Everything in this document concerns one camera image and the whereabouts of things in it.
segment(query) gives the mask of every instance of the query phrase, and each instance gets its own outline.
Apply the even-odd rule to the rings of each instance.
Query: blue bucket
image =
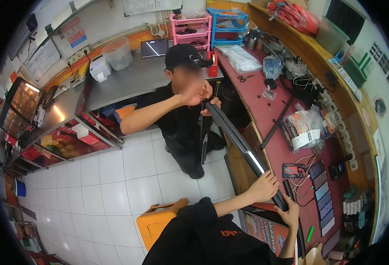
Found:
[[[27,194],[26,189],[25,189],[25,183],[20,182],[17,179],[15,179],[15,184],[17,187],[15,195],[25,197],[25,195]]]

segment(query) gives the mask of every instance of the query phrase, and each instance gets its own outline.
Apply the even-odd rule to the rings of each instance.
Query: red tape dispenser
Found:
[[[207,68],[209,77],[218,77],[218,56],[216,52],[208,52],[208,59],[212,59],[212,65]]]

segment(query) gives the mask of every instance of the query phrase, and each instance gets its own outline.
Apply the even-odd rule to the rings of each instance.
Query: orange stool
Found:
[[[181,198],[177,202],[166,205],[153,204],[137,218],[137,226],[147,251],[159,238],[170,220],[177,216],[178,210],[187,204],[189,204],[189,200],[186,198]]]

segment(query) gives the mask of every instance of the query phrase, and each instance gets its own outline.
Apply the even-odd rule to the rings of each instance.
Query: laptop screen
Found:
[[[142,58],[165,56],[168,50],[168,39],[142,42]]]

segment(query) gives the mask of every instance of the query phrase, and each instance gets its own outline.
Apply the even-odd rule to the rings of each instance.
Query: scissors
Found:
[[[243,82],[246,82],[246,79],[247,79],[247,78],[252,77],[252,76],[254,76],[254,75],[246,76],[246,77],[244,77],[244,76],[238,76],[237,79],[240,79],[240,82],[243,83]]]

